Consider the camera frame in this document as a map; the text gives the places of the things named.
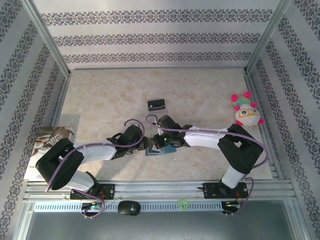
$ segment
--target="metal bracket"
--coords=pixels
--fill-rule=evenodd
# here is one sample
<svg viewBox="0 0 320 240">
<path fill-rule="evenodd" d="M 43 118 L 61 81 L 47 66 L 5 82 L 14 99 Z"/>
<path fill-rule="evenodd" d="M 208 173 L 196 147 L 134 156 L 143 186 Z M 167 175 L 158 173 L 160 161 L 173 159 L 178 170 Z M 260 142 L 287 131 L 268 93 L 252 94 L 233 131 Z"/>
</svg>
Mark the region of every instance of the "metal bracket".
<svg viewBox="0 0 320 240">
<path fill-rule="evenodd" d="M 204 193 L 198 188 L 203 183 L 219 183 L 219 181 L 102 181 L 103 184 L 115 184 L 115 200 L 147 201 L 204 201 Z M 251 181 L 244 181 L 251 188 Z M 63 187 L 57 191 L 44 193 L 46 182 L 28 182 L 23 197 L 24 201 L 48 202 L 69 200 L 70 188 Z M 250 201 L 296 199 L 296 193 L 290 180 L 255 180 Z"/>
<path fill-rule="evenodd" d="M 204 182 L 202 187 L 198 188 L 203 190 L 204 199 L 237 199 L 239 196 L 245 199 L 248 197 L 248 189 L 245 182 L 239 182 L 234 189 L 230 190 L 228 195 L 220 192 L 220 184 L 218 182 Z"/>
<path fill-rule="evenodd" d="M 115 196 L 115 184 L 100 184 L 100 189 L 103 190 L 103 193 L 99 193 L 99 195 L 97 196 L 100 199 L 104 199 L 104 200 L 113 200 L 114 196 Z M 70 193 L 70 200 L 90 200 L 93 198 L 89 198 L 87 196 L 84 196 L 76 191 L 71 191 Z"/>
</svg>

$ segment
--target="metal frame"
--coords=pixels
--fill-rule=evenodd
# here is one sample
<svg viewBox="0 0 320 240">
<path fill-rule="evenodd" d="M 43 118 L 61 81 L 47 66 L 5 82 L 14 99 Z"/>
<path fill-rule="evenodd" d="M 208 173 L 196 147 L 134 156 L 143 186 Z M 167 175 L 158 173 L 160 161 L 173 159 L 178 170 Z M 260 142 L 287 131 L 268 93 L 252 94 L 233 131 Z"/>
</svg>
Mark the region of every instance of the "metal frame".
<svg viewBox="0 0 320 240">
<path fill-rule="evenodd" d="M 218 181 L 100 181 L 102 184 L 115 184 L 114 200 L 108 200 L 108 206 L 117 206 L 122 200 L 133 200 L 145 206 L 145 212 L 167 212 L 176 209 L 148 210 L 147 206 L 175 206 L 180 199 L 189 203 L 200 205 L 193 207 L 190 211 L 219 211 L 219 207 L 204 209 L 208 204 L 218 204 L 221 199 L 204 199 L 204 194 L 198 187 L 204 182 L 217 183 Z M 248 188 L 251 182 L 246 181 Z M 77 212 L 78 209 L 63 209 L 64 206 L 77 206 L 80 200 L 70 200 L 70 189 L 63 187 L 57 191 L 44 193 L 46 182 L 29 182 L 23 198 L 19 220 L 15 226 L 12 240 L 23 240 L 26 238 L 31 223 L 33 212 L 39 212 L 42 206 L 58 206 L 55 209 L 48 208 L 47 212 Z M 287 215 L 297 240 L 309 240 L 310 235 L 302 217 L 296 193 L 290 180 L 256 180 L 250 201 L 284 201 Z M 115 207 L 110 207 L 106 212 L 114 212 Z"/>
<path fill-rule="evenodd" d="M 272 14 L 270 21 L 268 22 L 261 38 L 259 39 L 256 47 L 253 50 L 253 53 L 248 61 L 246 66 L 246 72 L 250 73 L 253 68 L 255 67 L 261 53 L 263 52 L 265 46 L 267 45 L 271 35 L 273 34 L 274 30 L 276 29 L 280 19 L 284 15 L 287 7 L 289 6 L 291 0 L 280 0 L 278 5 L 276 6 L 274 13 Z"/>
<path fill-rule="evenodd" d="M 259 102 L 258 94 L 257 94 L 257 91 L 254 87 L 253 80 L 252 80 L 251 76 L 245 72 L 244 69 L 242 70 L 242 73 L 243 73 L 243 77 L 244 77 L 244 81 L 245 81 L 247 89 L 250 92 L 252 92 L 251 98 L 254 102 L 258 103 L 257 108 L 258 108 L 259 112 L 262 113 L 263 111 L 262 111 L 261 103 Z M 275 171 L 276 171 L 276 175 L 277 175 L 276 178 L 279 180 L 284 179 L 284 176 L 283 176 L 280 164 L 279 164 L 279 160 L 277 158 L 277 154 L 275 152 L 275 148 L 274 148 L 273 142 L 271 140 L 271 136 L 269 134 L 268 128 L 267 128 L 266 124 L 259 125 L 258 127 L 259 127 L 259 131 L 260 131 L 260 135 L 262 137 L 263 144 L 266 146 L 266 148 L 268 149 L 268 152 L 269 152 L 269 164 L 274 166 Z"/>
<path fill-rule="evenodd" d="M 71 79 L 72 73 L 70 73 L 68 76 L 65 77 L 62 90 L 58 99 L 58 103 L 54 112 L 53 120 L 51 122 L 52 127 L 57 127 L 60 119 L 60 115 L 62 112 L 62 108 L 64 106 L 65 98 L 67 95 L 70 79 Z"/>
<path fill-rule="evenodd" d="M 63 72 L 64 77 L 68 77 L 70 73 L 70 69 L 67 66 L 67 63 L 61 54 L 57 44 L 55 43 L 53 37 L 51 36 L 41 14 L 39 13 L 35 3 L 33 0 L 21 0 L 23 7 L 26 9 L 27 13 L 29 14 L 31 20 L 33 21 L 34 25 L 36 26 L 39 34 L 41 35 L 44 43 L 50 50 L 54 60 L 58 64 L 60 70 Z"/>
</svg>

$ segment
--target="black computer mouse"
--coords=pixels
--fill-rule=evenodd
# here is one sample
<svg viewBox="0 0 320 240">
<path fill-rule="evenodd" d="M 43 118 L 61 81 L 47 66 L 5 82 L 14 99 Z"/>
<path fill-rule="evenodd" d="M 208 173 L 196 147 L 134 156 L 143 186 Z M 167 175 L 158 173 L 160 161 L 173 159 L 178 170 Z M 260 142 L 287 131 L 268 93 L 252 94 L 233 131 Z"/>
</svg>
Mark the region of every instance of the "black computer mouse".
<svg viewBox="0 0 320 240">
<path fill-rule="evenodd" d="M 141 206 L 137 201 L 121 201 L 118 205 L 118 213 L 123 215 L 137 216 Z"/>
</svg>

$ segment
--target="cable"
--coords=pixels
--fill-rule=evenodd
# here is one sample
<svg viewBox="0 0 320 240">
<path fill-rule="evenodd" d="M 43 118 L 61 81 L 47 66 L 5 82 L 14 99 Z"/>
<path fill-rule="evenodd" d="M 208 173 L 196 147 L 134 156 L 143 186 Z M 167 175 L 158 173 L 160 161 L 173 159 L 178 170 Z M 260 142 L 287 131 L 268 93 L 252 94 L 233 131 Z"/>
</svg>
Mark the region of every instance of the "cable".
<svg viewBox="0 0 320 240">
<path fill-rule="evenodd" d="M 223 215 L 225 215 L 227 217 L 227 213 L 231 214 L 232 217 L 234 217 L 234 213 L 232 211 L 229 211 L 229 210 L 226 210 L 226 209 L 223 209 L 223 211 L 221 212 Z"/>
<path fill-rule="evenodd" d="M 170 144 L 170 146 L 175 148 L 175 149 L 181 148 L 181 146 L 175 146 L 174 144 Z"/>
<path fill-rule="evenodd" d="M 242 198 L 242 196 L 240 196 L 240 194 L 238 192 L 236 192 L 236 200 L 235 200 L 235 202 L 236 201 L 239 202 L 239 199 L 241 199 L 241 204 L 242 204 L 244 202 L 244 199 Z"/>
<path fill-rule="evenodd" d="M 238 214 L 238 212 L 244 208 L 244 206 L 246 205 L 247 201 L 249 200 L 250 196 L 251 196 L 251 193 L 254 189 L 254 179 L 250 176 L 246 177 L 244 180 L 248 181 L 248 180 L 251 180 L 252 184 L 251 184 L 251 188 L 250 188 L 250 191 L 248 193 L 248 196 L 246 197 L 245 201 L 241 204 L 240 208 L 238 211 L 236 211 L 235 213 Z"/>
<path fill-rule="evenodd" d="M 161 129 L 164 131 L 169 131 L 169 132 L 184 132 L 184 133 L 209 133 L 209 134 L 225 134 L 225 135 L 231 135 L 231 136 L 236 136 L 236 137 L 240 137 L 243 139 L 247 139 L 250 140 L 258 145 L 260 145 L 263 150 L 265 151 L 265 159 L 258 163 L 257 165 L 254 165 L 252 168 L 255 169 L 257 167 L 262 166 L 263 164 L 265 164 L 267 162 L 267 160 L 269 159 L 269 153 L 268 150 L 266 148 L 265 145 L 263 145 L 261 142 L 255 140 L 253 137 L 249 137 L 246 135 L 242 135 L 239 133 L 233 133 L 233 132 L 228 132 L 228 131 L 219 131 L 219 130 L 206 130 L 206 129 L 195 129 L 195 130 L 190 130 L 190 129 L 171 129 L 171 128 L 165 128 L 165 127 L 161 127 L 161 126 L 157 126 L 154 125 L 152 122 L 150 122 L 148 120 L 149 117 L 155 117 L 155 120 L 158 121 L 158 117 L 154 114 L 149 114 L 145 117 L 145 120 L 147 121 L 148 124 L 150 124 L 152 127 L 156 128 L 156 129 Z"/>
<path fill-rule="evenodd" d="M 86 192 L 84 192 L 84 191 L 75 189 L 75 188 L 71 189 L 71 192 L 72 192 L 72 191 L 76 191 L 76 192 L 78 192 L 78 193 L 80 193 L 80 194 L 82 194 L 82 195 L 85 195 L 85 196 L 87 196 L 87 197 L 89 197 L 89 198 L 92 198 L 92 199 L 99 200 L 99 201 L 101 202 L 101 209 L 100 209 L 100 211 L 98 211 L 95 215 L 93 215 L 93 216 L 87 216 L 87 215 L 86 215 L 87 210 L 84 210 L 83 213 L 81 212 L 81 214 L 84 216 L 85 219 L 93 219 L 93 218 L 95 218 L 95 217 L 98 217 L 98 216 L 99 216 L 100 214 L 102 214 L 102 212 L 105 210 L 106 204 L 105 204 L 105 201 L 104 201 L 103 199 L 101 199 L 101 198 L 99 198 L 99 197 L 97 197 L 97 196 L 93 196 L 93 195 L 91 195 L 91 194 L 89 194 L 89 193 L 86 193 Z"/>
<path fill-rule="evenodd" d="M 80 149 L 94 147 L 94 146 L 111 146 L 111 147 L 120 147 L 120 148 L 130 148 L 130 147 L 133 147 L 133 146 L 139 144 L 142 141 L 142 139 L 144 138 L 144 136 L 145 136 L 145 126 L 142 124 L 142 122 L 140 122 L 139 120 L 134 119 L 134 118 L 127 120 L 124 123 L 124 126 L 126 126 L 127 123 L 130 122 L 130 121 L 136 121 L 142 127 L 142 135 L 141 135 L 140 139 L 137 142 L 129 144 L 129 145 L 119 145 L 119 144 L 104 143 L 104 142 L 88 143 L 88 144 L 85 144 L 85 145 L 82 145 L 82 146 L 78 146 L 78 147 L 72 149 L 70 152 L 67 153 L 67 155 L 65 155 L 65 157 L 62 159 L 62 161 L 59 163 L 58 167 L 55 169 L 54 173 L 52 174 L 52 176 L 51 176 L 51 178 L 50 178 L 50 180 L 48 182 L 48 185 L 46 186 L 44 191 L 46 193 L 49 191 L 49 189 L 51 188 L 51 186 L 52 186 L 52 184 L 53 184 L 53 182 L 54 182 L 59 170 L 61 169 L 61 167 L 65 163 L 65 161 L 68 159 L 68 157 L 71 154 L 73 154 L 74 152 L 76 152 L 76 151 L 78 151 Z"/>
</svg>

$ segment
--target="robotic arm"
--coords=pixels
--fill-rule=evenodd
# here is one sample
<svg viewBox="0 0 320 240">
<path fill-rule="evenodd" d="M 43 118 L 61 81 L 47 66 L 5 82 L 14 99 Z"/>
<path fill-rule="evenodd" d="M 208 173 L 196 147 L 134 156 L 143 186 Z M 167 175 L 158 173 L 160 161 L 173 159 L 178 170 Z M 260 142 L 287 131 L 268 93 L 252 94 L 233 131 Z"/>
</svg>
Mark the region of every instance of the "robotic arm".
<svg viewBox="0 0 320 240">
<path fill-rule="evenodd" d="M 90 147 L 84 147 L 71 154 L 67 161 L 61 166 L 58 174 L 52 182 L 52 190 L 62 187 L 78 189 L 83 192 L 97 196 L 100 190 L 98 181 L 89 172 L 82 172 L 77 168 L 85 163 L 97 160 L 114 160 L 134 151 L 144 150 L 148 147 L 148 139 L 142 140 L 131 147 L 118 147 L 113 145 L 133 145 L 142 137 L 143 132 L 136 125 L 129 126 L 124 133 L 117 133 L 107 138 L 100 144 L 94 143 Z M 35 167 L 44 180 L 49 183 L 61 160 L 72 150 L 83 146 L 79 143 L 72 143 L 69 139 L 63 138 L 57 142 L 42 158 L 38 160 Z"/>
<path fill-rule="evenodd" d="M 178 148 L 202 146 L 221 150 L 230 164 L 220 180 L 219 190 L 226 196 L 246 174 L 250 173 L 263 152 L 261 146 L 249 140 L 253 137 L 237 124 L 233 124 L 230 128 L 219 130 L 198 128 L 192 125 L 181 127 L 169 116 L 164 115 L 156 122 L 155 127 L 163 128 L 152 139 L 157 149 L 172 145 Z M 118 133 L 113 137 L 107 138 L 99 145 L 92 144 L 90 147 L 75 151 L 54 177 L 52 190 L 70 187 L 97 196 L 101 189 L 98 181 L 89 172 L 81 172 L 77 168 L 84 163 L 96 160 L 114 160 L 130 155 L 134 151 L 146 149 L 148 147 L 148 139 L 146 137 L 143 137 L 142 141 L 131 147 L 105 145 L 132 145 L 142 137 L 142 134 L 139 127 L 131 125 L 124 133 Z M 82 145 L 72 143 L 67 138 L 64 138 L 37 162 L 36 168 L 47 183 L 52 178 L 61 159 L 79 146 Z"/>
<path fill-rule="evenodd" d="M 168 129 L 158 129 L 159 134 L 153 137 L 152 140 L 157 149 L 161 149 L 167 145 L 175 145 L 178 148 L 201 146 L 222 151 L 230 164 L 220 180 L 220 191 L 225 195 L 227 195 L 231 189 L 234 189 L 245 175 L 250 173 L 264 150 L 257 143 L 244 138 L 248 137 L 253 139 L 253 137 L 238 124 L 233 124 L 231 127 L 223 129 L 205 129 L 192 125 L 180 127 L 171 117 L 164 115 L 156 122 L 156 125 Z"/>
</svg>

